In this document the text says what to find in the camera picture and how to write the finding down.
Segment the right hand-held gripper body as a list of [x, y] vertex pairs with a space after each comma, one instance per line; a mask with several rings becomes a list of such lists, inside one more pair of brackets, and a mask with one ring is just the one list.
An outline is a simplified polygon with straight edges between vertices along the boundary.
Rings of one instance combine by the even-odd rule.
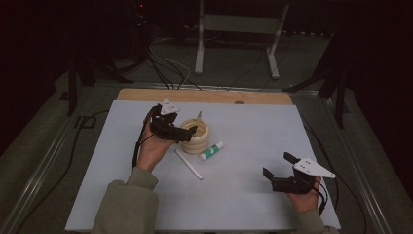
[[307, 194], [315, 188], [316, 177], [335, 178], [329, 171], [310, 158], [291, 159], [294, 176], [280, 178], [272, 176], [274, 191], [292, 194]]

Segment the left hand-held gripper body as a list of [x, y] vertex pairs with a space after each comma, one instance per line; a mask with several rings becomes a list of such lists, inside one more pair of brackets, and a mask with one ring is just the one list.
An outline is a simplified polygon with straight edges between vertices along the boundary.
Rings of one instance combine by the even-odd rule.
[[180, 110], [167, 98], [151, 109], [151, 131], [159, 138], [173, 141], [190, 141], [192, 136], [189, 129], [178, 128], [170, 122], [171, 113]]

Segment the cream ringed pen holder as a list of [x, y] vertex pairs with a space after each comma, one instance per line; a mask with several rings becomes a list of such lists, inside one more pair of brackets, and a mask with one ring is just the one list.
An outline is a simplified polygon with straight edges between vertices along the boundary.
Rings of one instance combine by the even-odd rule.
[[208, 124], [204, 120], [187, 119], [181, 124], [183, 129], [197, 127], [195, 134], [190, 141], [182, 141], [181, 149], [190, 155], [198, 155], [203, 153], [209, 146], [210, 130]]

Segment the green and white glue stick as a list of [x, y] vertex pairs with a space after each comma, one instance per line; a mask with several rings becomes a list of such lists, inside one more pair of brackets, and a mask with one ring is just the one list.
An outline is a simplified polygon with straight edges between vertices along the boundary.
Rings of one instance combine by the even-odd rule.
[[218, 151], [220, 151], [224, 147], [224, 143], [222, 141], [218, 141], [215, 145], [207, 148], [203, 153], [200, 154], [200, 158], [203, 161], [206, 161]]

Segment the white pen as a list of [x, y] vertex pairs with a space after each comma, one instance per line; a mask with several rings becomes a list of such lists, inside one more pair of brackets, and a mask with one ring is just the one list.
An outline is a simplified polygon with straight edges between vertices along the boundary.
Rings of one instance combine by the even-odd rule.
[[184, 157], [183, 153], [179, 149], [175, 149], [176, 155], [187, 166], [187, 168], [195, 175], [199, 180], [203, 180], [204, 177], [196, 170], [196, 168]]

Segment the person's right hand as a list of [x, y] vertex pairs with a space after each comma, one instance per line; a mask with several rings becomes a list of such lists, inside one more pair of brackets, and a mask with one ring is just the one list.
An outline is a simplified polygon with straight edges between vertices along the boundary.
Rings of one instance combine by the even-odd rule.
[[287, 193], [287, 197], [297, 213], [316, 210], [318, 208], [320, 181], [321, 178], [317, 176], [314, 188], [307, 194]]

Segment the person's left hand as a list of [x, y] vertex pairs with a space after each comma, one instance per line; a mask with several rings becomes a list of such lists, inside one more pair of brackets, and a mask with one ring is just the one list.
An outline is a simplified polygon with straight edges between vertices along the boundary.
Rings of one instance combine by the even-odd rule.
[[144, 142], [139, 147], [136, 165], [147, 172], [152, 172], [163, 159], [167, 150], [174, 145], [174, 141], [158, 138], [151, 132], [149, 126], [145, 127], [143, 139]]

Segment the white table mat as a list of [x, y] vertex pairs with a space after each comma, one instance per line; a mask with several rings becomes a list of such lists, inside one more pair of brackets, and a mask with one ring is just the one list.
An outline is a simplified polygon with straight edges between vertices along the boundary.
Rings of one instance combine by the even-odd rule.
[[[107, 185], [125, 180], [150, 101], [112, 103], [66, 227], [89, 231]], [[159, 231], [276, 231], [293, 229], [296, 218], [287, 197], [272, 189], [262, 171], [289, 177], [283, 158], [312, 158], [313, 149], [294, 105], [187, 102], [176, 121], [198, 116], [210, 128], [210, 143], [224, 147], [203, 161], [184, 157], [204, 177], [199, 180], [170, 148], [154, 170], [160, 204]]]

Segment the black stand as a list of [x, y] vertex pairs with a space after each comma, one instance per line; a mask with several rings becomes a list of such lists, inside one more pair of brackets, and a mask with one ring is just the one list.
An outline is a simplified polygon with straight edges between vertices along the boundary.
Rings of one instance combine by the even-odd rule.
[[124, 84], [131, 84], [132, 80], [128, 80], [121, 76], [114, 69], [98, 62], [96, 59], [77, 55], [71, 56], [67, 62], [68, 76], [68, 91], [61, 96], [63, 100], [68, 101], [67, 115], [72, 116], [78, 104], [78, 85], [77, 80], [80, 79], [85, 86], [93, 86], [95, 78], [93, 76], [93, 68], [108, 75], [111, 79]]
[[348, 73], [351, 70], [348, 45], [349, 40], [346, 36], [334, 33], [312, 76], [292, 87], [282, 89], [283, 92], [296, 93], [318, 81], [323, 81], [318, 96], [328, 99], [336, 94], [334, 119], [341, 129], [344, 128], [344, 99]]

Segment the dark equipment with red light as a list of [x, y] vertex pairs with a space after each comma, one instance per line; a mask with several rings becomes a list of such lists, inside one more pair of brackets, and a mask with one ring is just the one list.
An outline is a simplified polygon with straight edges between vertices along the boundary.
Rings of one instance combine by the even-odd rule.
[[127, 0], [132, 49], [130, 58], [142, 64], [150, 44], [152, 25], [147, 10], [147, 0]]

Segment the white metal stand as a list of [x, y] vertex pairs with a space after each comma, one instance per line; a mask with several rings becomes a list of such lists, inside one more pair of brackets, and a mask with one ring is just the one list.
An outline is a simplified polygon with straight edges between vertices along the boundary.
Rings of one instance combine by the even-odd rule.
[[204, 68], [204, 33], [206, 30], [218, 32], [243, 32], [257, 34], [272, 34], [273, 43], [266, 48], [266, 56], [269, 64], [270, 75], [273, 79], [279, 79], [279, 64], [276, 61], [276, 48], [282, 35], [289, 4], [283, 4], [281, 13], [275, 18], [247, 17], [209, 14], [205, 12], [205, 0], [199, 0], [199, 33], [198, 50], [195, 62], [195, 73], [202, 74]]

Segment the metal floor rail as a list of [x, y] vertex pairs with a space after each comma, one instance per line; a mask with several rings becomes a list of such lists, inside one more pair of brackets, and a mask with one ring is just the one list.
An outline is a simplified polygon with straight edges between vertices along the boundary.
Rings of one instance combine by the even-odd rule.
[[328, 118], [332, 122], [335, 132], [344, 147], [346, 158], [349, 161], [350, 168], [353, 172], [359, 193], [363, 200], [363, 204], [368, 210], [377, 234], [393, 234], [393, 231], [389, 226], [382, 209], [380, 208], [376, 196], [368, 183], [367, 177], [365, 176], [363, 169], [357, 160], [356, 152], [351, 148], [350, 139], [345, 135], [344, 130], [338, 126], [334, 118], [335, 106], [333, 102], [330, 99], [323, 99], [321, 103], [323, 104]]
[[83, 88], [77, 106], [72, 115], [66, 117], [62, 125], [58, 128], [56, 136], [53, 138], [48, 151], [42, 156], [32, 175], [28, 179], [21, 193], [19, 194], [11, 211], [5, 221], [0, 225], [0, 234], [16, 234], [23, 220], [27, 217], [30, 207], [38, 194], [47, 174], [56, 160], [57, 154], [67, 139], [70, 129], [74, 126], [75, 120], [80, 116], [82, 108], [87, 103], [93, 88]]
[[219, 91], [219, 92], [259, 92], [259, 93], [286, 93], [294, 97], [309, 97], [317, 98], [319, 96], [319, 91], [316, 90], [299, 90], [294, 93], [288, 93], [278, 88], [245, 88], [245, 87], [226, 87], [226, 86], [207, 86], [207, 85], [182, 85], [179, 89], [177, 86], [167, 87], [165, 84], [161, 83], [147, 83], [147, 82], [134, 82], [134, 83], [118, 83], [118, 82], [108, 82], [108, 81], [97, 81], [95, 83], [96, 87], [107, 87], [107, 88], [117, 88], [117, 89], [149, 89], [149, 90], [162, 90], [162, 91]]

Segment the black floor bracket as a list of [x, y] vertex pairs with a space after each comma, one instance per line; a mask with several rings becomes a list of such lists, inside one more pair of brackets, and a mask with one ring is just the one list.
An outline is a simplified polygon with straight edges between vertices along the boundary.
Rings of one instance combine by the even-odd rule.
[[75, 122], [75, 129], [93, 129], [96, 118], [93, 116], [79, 116]]

